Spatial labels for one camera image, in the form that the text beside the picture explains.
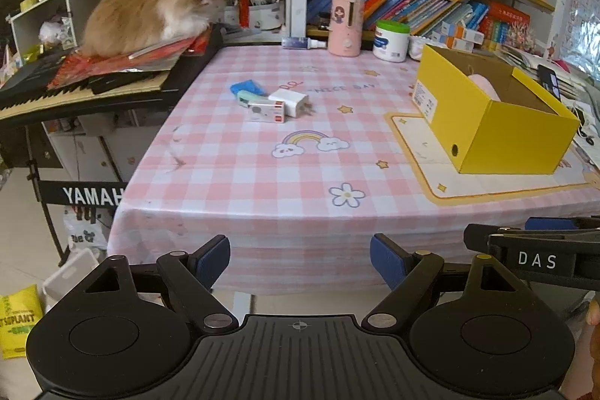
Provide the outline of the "person's right hand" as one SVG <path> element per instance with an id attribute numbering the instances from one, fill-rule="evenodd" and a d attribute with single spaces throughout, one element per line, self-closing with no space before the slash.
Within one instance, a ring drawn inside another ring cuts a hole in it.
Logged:
<path id="1" fill-rule="evenodd" d="M 599 398 L 599 301 L 593 298 L 577 329 L 576 353 L 561 386 L 567 399 Z"/>

